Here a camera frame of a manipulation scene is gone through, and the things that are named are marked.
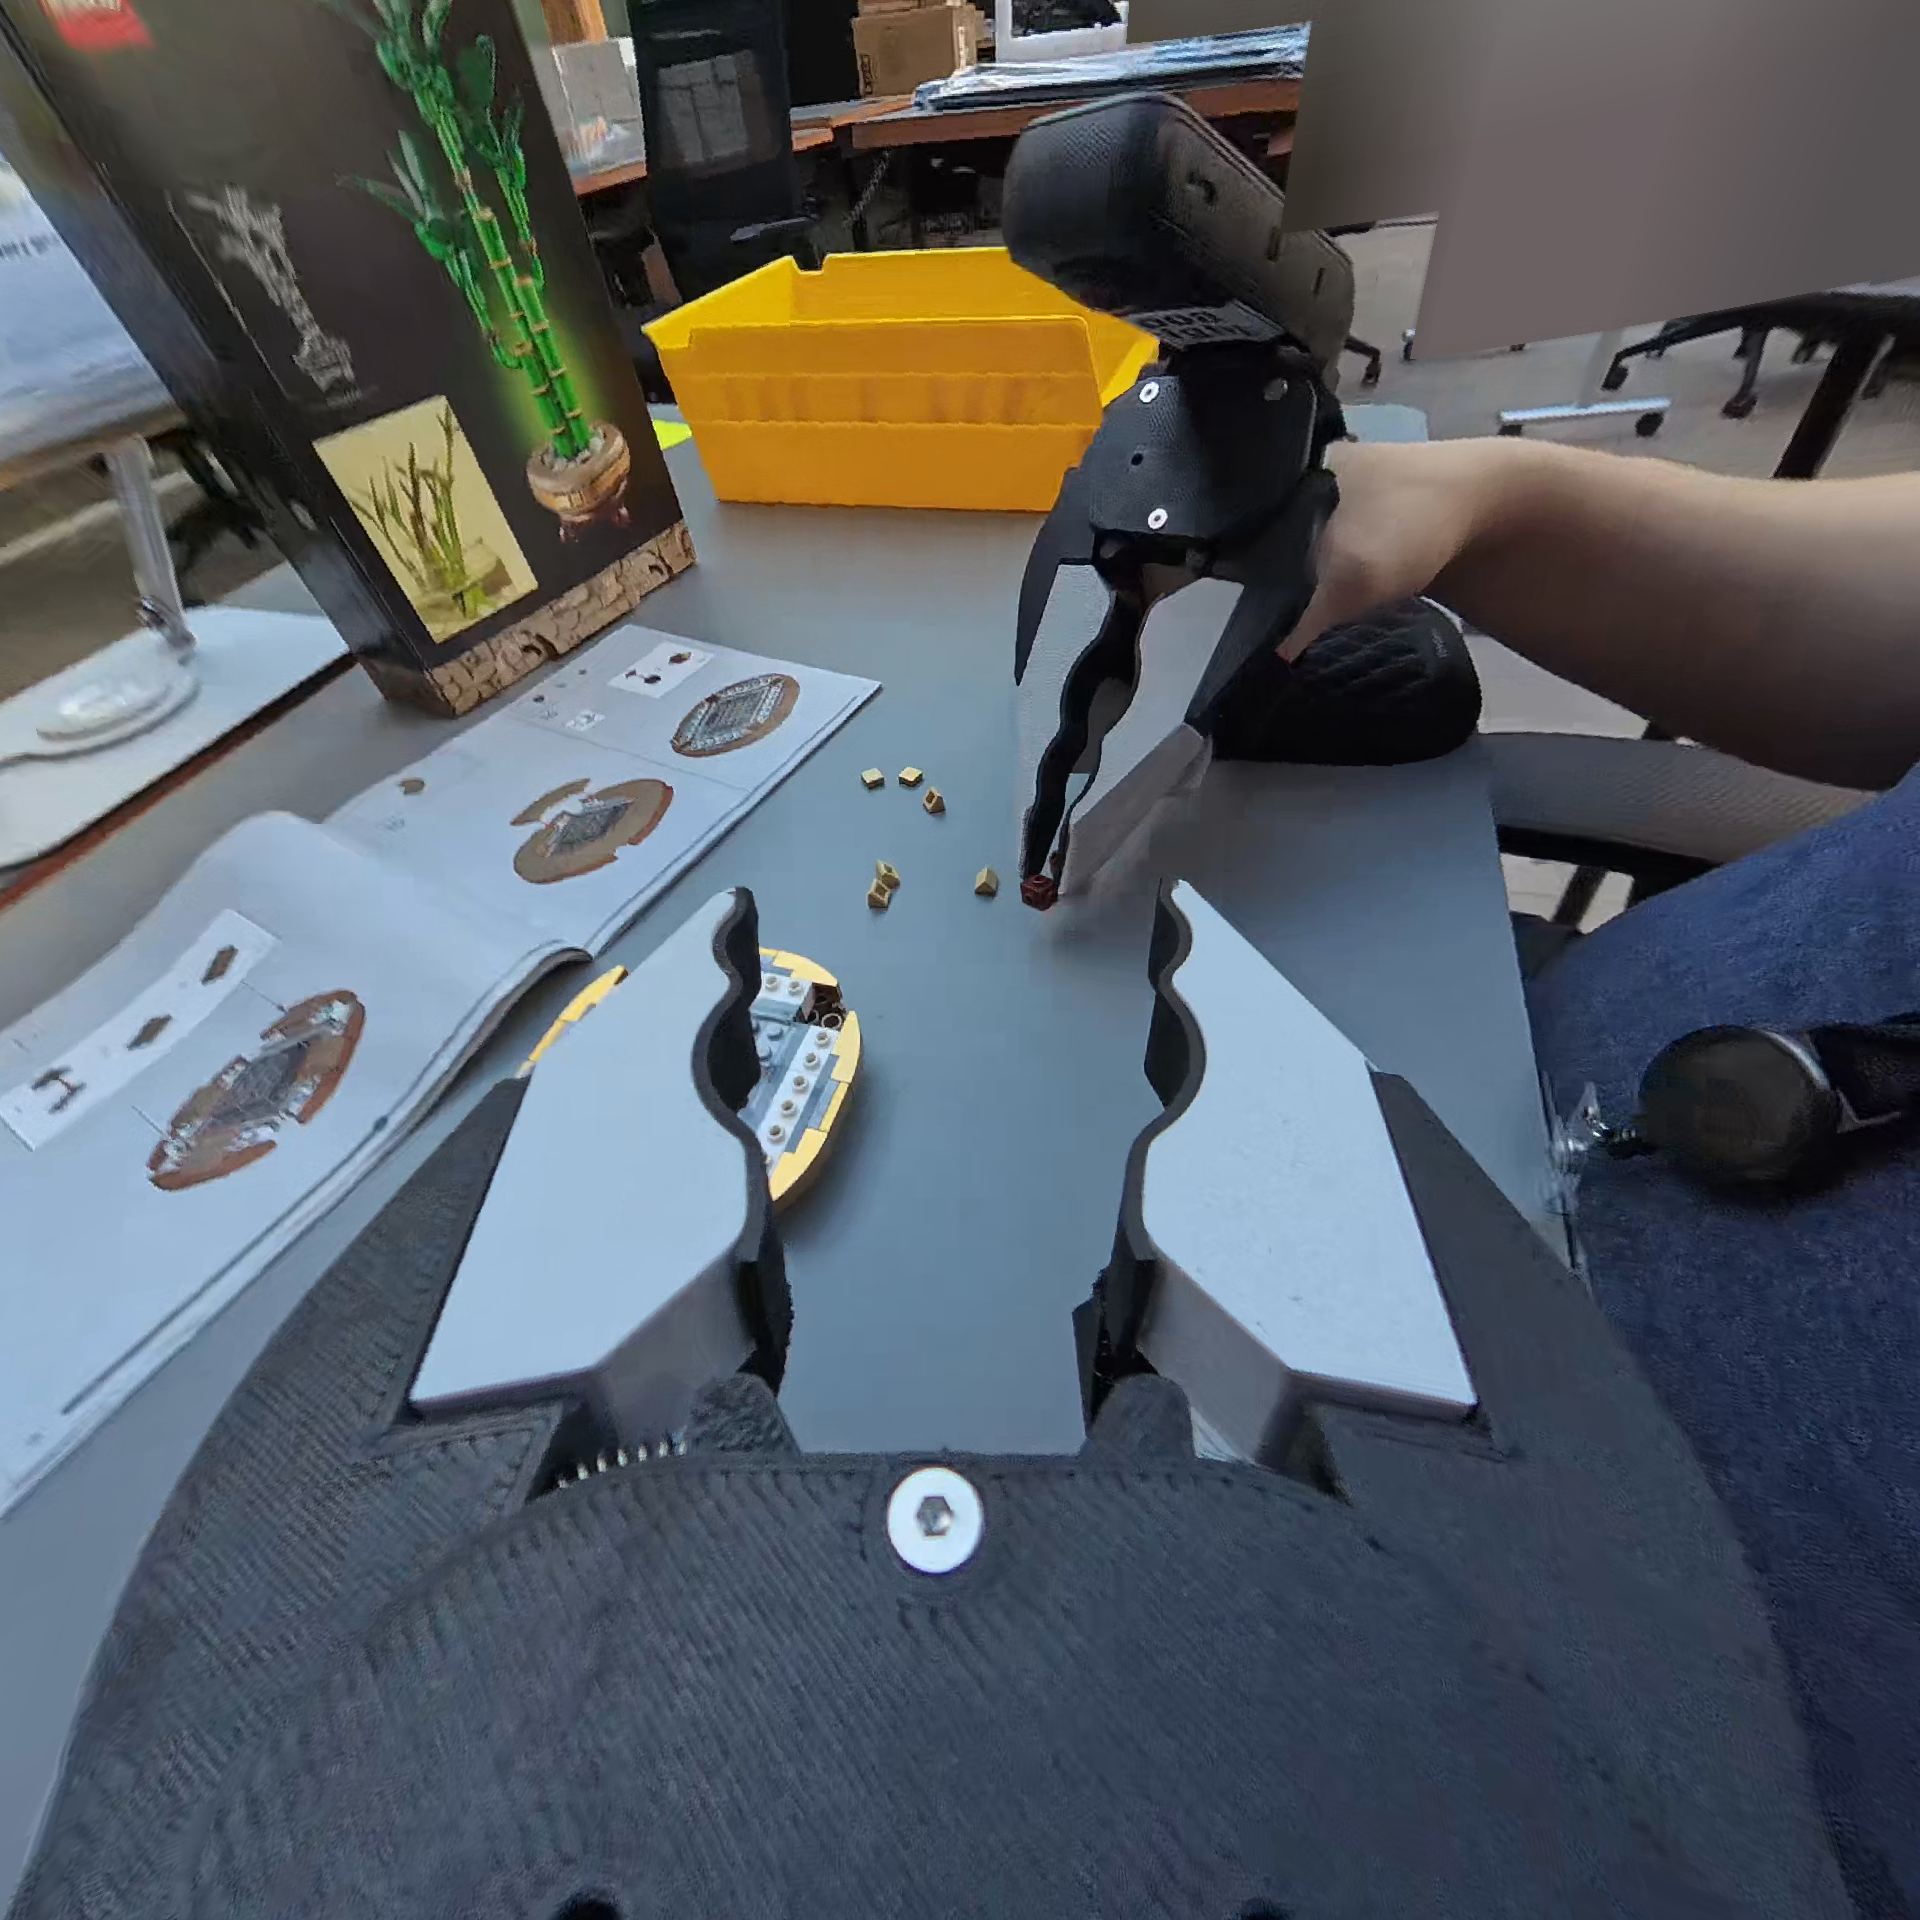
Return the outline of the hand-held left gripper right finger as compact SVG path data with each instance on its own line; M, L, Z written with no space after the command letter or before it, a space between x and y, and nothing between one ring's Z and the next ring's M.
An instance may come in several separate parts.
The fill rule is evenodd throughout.
M1367 1055L1187 880L1159 890L1113 1248L1074 1310L1089 1423L1126 1375L1194 1443L1287 1459L1319 1407L1463 1423L1470 1364Z

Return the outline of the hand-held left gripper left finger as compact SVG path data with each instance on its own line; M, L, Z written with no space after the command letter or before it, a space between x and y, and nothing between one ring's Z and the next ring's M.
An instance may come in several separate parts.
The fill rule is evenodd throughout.
M685 1427L710 1381L779 1389L793 1303L743 1118L759 988L756 902L727 886L521 1079L418 1415L575 1402L591 1427Z

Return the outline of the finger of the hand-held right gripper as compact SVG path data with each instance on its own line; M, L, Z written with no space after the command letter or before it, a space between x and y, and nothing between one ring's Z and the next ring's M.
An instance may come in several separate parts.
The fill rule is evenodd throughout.
M1082 896L1165 798L1204 779L1209 739L1194 724L1116 724L1065 821L1065 894Z
M1140 592L1021 592L1021 876L1065 894L1065 821L1140 676Z

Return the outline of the round lego base model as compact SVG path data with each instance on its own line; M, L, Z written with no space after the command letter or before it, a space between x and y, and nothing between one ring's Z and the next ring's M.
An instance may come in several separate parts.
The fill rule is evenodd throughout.
M772 1202L785 1210L827 1159L858 1079L859 1027L833 972L802 954L761 947L751 1035L759 1082L741 1116L759 1141Z

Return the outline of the lego instruction booklet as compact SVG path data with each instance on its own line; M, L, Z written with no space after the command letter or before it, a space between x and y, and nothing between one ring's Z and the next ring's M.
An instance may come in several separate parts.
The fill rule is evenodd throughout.
M12 1021L5 1507L878 691L637 629L321 823L230 828Z

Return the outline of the black lego set box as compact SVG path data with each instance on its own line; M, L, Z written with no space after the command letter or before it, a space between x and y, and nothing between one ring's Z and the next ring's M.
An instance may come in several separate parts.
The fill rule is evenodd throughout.
M38 204L382 694L467 714L694 564L502 2L5 2Z

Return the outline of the person's right hand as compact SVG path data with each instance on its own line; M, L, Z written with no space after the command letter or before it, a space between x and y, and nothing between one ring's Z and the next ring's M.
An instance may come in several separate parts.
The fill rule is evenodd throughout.
M1474 444L1335 444L1335 510L1315 548L1315 592L1277 658L1420 594L1471 541L1484 506Z

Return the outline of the black wrist rest pad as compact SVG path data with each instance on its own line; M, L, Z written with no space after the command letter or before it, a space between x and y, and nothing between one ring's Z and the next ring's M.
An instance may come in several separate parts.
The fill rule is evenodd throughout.
M1454 755L1482 722L1482 678L1458 620L1411 596L1324 630L1298 658L1268 652L1222 694L1215 762L1404 765Z

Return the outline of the yellow plastic bin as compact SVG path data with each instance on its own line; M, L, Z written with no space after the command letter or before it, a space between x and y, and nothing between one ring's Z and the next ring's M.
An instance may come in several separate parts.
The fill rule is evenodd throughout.
M694 422L710 492L731 502L1045 515L1090 426Z
M1090 426L1102 380L1082 320L697 326L660 349L689 419L782 426Z
M665 358L699 326L908 320L1082 320L1102 386L1139 374L1159 354L1148 332L1076 303L1018 267L1003 246L841 251L819 270L782 256L646 320L642 333Z

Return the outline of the black badge reel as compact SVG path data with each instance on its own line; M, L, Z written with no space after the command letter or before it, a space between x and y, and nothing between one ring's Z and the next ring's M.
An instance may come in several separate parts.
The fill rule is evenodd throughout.
M1667 1044L1622 1119L1585 1088L1554 1151L1572 1178L1590 1160L1661 1159L1698 1184L1795 1188L1860 1138L1918 1116L1918 1016L1805 1028L1713 1024Z

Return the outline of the cardboard box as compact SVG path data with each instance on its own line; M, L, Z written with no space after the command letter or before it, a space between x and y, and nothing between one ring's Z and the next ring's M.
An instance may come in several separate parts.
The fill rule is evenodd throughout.
M859 2L852 18L858 95L893 98L977 63L971 2Z

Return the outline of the black office chair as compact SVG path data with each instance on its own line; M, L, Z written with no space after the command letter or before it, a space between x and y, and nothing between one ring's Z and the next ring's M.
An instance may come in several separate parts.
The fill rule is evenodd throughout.
M630 5L645 199L681 299L782 256L817 267L772 2Z
M1828 293L1718 307L1668 320L1643 341L1613 349L1601 373L1601 391L1615 394L1626 383L1627 363L1639 356L1660 356L1673 344L1734 333L1741 376L1721 412L1727 419L1747 419L1758 402L1763 354L1775 332L1795 338L1799 363L1821 349L1828 354L1812 397L1772 470L1780 479L1817 478L1855 402L1884 389L1884 362L1916 356L1918 278L1860 280Z

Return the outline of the white sign stand base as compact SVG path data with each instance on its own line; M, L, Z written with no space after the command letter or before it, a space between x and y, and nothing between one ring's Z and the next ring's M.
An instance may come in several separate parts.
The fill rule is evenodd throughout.
M103 445L134 575L137 623L3 704L3 866L35 863L347 650L322 615L188 607L143 439Z

